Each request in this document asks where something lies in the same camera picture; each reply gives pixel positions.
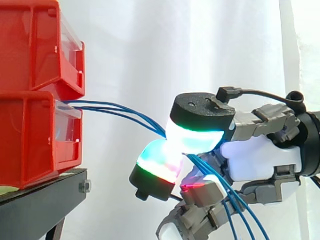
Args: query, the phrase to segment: black cable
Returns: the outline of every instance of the black cable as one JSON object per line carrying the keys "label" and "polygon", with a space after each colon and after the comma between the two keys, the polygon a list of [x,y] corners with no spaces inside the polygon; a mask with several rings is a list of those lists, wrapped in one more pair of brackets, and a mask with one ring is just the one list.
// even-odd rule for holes
{"label": "black cable", "polygon": [[310,177],[310,179],[320,189],[320,181],[318,181],[320,179],[317,176],[312,176],[312,177]]}
{"label": "black cable", "polygon": [[179,197],[179,196],[176,196],[174,194],[170,194],[170,198],[171,199],[174,199],[174,200],[177,200],[179,202],[183,201],[183,198]]}
{"label": "black cable", "polygon": [[319,177],[317,177],[317,176],[313,176],[312,178],[314,178],[315,180],[317,180],[317,181],[318,181],[318,183],[320,183],[320,178],[319,178]]}
{"label": "black cable", "polygon": [[252,89],[241,89],[240,93],[241,93],[241,95],[244,95],[244,94],[258,95],[258,96],[266,97],[266,98],[269,98],[269,99],[274,99],[274,100],[277,100],[277,101],[285,103],[285,104],[298,105],[298,104],[303,103],[303,101],[304,101],[303,99],[290,100],[290,99],[283,98],[281,96],[274,95],[274,94],[269,93],[269,92],[259,91],[259,90],[252,90]]}

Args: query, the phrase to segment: robotic hand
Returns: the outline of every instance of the robotic hand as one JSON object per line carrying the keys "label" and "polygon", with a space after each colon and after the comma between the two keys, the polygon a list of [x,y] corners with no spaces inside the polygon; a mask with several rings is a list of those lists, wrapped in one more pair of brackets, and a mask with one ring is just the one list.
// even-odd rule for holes
{"label": "robotic hand", "polygon": [[[243,94],[284,104],[235,111],[228,102]],[[234,87],[221,87],[216,95],[183,93],[174,101],[166,138],[178,151],[198,154],[230,185],[249,181],[238,191],[247,204],[279,203],[297,190],[300,176],[320,172],[320,112],[307,112],[303,100],[297,91],[285,99]],[[160,183],[153,176],[146,184],[141,176],[135,170],[130,176],[138,197],[168,199],[174,183]],[[183,200],[158,227],[160,240],[207,240],[230,220],[228,214],[239,213],[219,179],[203,175],[196,166],[180,188]]]}

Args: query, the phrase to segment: cable connector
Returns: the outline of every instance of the cable connector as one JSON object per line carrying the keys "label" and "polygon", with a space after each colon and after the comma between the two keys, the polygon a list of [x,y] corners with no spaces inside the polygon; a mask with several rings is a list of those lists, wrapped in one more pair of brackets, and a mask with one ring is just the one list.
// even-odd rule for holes
{"label": "cable connector", "polygon": [[236,99],[242,95],[242,89],[240,87],[223,86],[219,87],[216,94],[216,99],[223,103],[228,103],[230,99]]}

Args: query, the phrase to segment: red light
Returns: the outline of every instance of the red light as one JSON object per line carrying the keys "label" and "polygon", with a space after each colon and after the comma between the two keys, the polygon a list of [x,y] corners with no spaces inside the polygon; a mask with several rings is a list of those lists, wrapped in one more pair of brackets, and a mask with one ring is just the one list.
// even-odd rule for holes
{"label": "red light", "polygon": [[184,186],[182,186],[182,188],[186,188],[186,189],[189,189],[189,188],[200,188],[200,187],[203,187],[205,184],[204,183],[194,183],[194,184],[186,184]]}

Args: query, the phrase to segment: black sensor cap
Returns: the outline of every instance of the black sensor cap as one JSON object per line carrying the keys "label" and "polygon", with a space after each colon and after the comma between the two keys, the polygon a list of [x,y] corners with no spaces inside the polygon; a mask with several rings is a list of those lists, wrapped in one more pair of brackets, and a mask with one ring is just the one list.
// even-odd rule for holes
{"label": "black sensor cap", "polygon": [[178,126],[197,132],[227,131],[236,114],[233,107],[206,92],[182,93],[176,96],[171,120]]}
{"label": "black sensor cap", "polygon": [[137,188],[135,196],[142,201],[147,200],[148,196],[167,201],[175,186],[174,183],[153,175],[138,164],[135,165],[129,181]]}

